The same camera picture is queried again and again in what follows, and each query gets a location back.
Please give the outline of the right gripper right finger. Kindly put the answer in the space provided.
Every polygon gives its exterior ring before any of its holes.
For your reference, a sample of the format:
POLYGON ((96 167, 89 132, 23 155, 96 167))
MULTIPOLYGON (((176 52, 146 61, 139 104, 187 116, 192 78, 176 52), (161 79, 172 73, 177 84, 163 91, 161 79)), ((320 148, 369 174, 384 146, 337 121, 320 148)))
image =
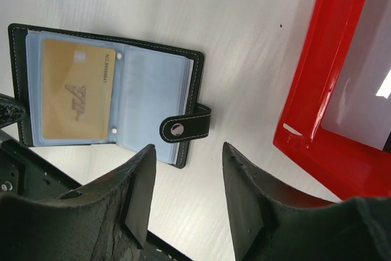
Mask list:
POLYGON ((306 194, 222 148, 236 260, 389 260, 390 199, 339 203, 306 194))

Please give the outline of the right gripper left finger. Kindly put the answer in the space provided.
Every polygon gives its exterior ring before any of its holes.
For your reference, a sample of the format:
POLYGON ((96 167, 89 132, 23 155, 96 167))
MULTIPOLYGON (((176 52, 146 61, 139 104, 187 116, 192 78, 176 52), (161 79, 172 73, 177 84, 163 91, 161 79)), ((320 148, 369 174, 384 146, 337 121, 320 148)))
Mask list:
POLYGON ((156 150, 58 198, 1 192, 2 260, 138 260, 148 231, 156 150))

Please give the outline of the black leather card holder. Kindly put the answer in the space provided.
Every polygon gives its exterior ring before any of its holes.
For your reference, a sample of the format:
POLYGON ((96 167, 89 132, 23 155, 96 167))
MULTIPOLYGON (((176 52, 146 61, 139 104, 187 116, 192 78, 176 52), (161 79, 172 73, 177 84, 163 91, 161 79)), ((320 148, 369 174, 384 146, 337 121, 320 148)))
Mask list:
POLYGON ((189 143, 209 134, 199 51, 17 23, 8 36, 25 147, 153 144, 159 161, 182 168, 189 143))

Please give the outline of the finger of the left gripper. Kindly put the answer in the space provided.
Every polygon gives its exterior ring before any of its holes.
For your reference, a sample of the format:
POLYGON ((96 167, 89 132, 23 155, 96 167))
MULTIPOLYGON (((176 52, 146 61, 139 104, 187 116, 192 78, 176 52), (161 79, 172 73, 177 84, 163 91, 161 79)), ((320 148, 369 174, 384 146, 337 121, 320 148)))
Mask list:
POLYGON ((0 94, 0 128, 17 123, 26 117, 27 108, 22 102, 0 94))

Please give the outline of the gold black-striped credit card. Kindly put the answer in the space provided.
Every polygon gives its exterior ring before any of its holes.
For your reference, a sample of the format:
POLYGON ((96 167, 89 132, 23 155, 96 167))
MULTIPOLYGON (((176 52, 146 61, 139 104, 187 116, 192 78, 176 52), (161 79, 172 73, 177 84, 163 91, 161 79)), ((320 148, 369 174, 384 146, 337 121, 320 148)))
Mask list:
POLYGON ((42 136, 108 136, 116 52, 55 39, 42 41, 42 136))

